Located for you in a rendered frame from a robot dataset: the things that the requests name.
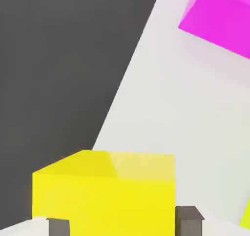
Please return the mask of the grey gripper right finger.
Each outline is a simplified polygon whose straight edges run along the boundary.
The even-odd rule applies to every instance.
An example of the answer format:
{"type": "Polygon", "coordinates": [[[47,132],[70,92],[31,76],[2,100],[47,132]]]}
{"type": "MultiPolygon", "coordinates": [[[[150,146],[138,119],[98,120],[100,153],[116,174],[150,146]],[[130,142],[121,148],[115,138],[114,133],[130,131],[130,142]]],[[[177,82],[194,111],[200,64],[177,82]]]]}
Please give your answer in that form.
{"type": "Polygon", "coordinates": [[[217,219],[196,206],[177,206],[175,236],[250,236],[250,230],[217,219]]]}

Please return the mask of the small yellow cube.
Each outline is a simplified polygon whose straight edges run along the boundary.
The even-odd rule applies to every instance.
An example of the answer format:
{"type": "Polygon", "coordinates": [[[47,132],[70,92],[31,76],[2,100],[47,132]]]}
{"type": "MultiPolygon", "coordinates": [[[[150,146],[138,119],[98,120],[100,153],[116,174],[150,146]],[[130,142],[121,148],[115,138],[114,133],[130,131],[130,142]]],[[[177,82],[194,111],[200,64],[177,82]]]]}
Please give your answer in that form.
{"type": "Polygon", "coordinates": [[[80,151],[32,175],[32,216],[70,236],[175,236],[173,154],[80,151]]]}

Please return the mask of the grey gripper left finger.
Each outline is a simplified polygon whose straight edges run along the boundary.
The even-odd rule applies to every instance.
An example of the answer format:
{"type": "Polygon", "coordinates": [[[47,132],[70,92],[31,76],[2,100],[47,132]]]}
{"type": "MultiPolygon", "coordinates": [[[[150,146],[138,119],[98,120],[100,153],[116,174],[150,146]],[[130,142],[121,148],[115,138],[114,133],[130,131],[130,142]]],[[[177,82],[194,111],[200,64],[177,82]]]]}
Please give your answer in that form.
{"type": "Polygon", "coordinates": [[[35,217],[0,230],[0,236],[70,236],[70,223],[65,219],[35,217]]]}

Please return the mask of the large lime box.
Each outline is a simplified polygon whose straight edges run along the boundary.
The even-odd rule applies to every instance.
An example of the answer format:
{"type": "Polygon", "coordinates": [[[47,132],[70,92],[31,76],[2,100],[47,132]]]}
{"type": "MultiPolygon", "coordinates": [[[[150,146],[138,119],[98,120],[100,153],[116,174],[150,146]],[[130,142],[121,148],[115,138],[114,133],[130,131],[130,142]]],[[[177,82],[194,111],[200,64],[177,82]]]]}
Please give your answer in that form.
{"type": "Polygon", "coordinates": [[[250,230],[250,199],[241,218],[240,226],[250,230]]]}

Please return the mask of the large magenta box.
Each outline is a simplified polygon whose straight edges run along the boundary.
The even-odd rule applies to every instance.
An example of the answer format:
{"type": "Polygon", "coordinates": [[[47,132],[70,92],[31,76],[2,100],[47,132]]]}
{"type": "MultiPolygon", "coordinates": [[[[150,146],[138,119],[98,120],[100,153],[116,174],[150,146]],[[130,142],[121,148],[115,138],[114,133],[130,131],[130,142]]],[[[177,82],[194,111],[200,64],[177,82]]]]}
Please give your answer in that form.
{"type": "Polygon", "coordinates": [[[250,59],[250,0],[189,0],[178,27],[250,59]]]}

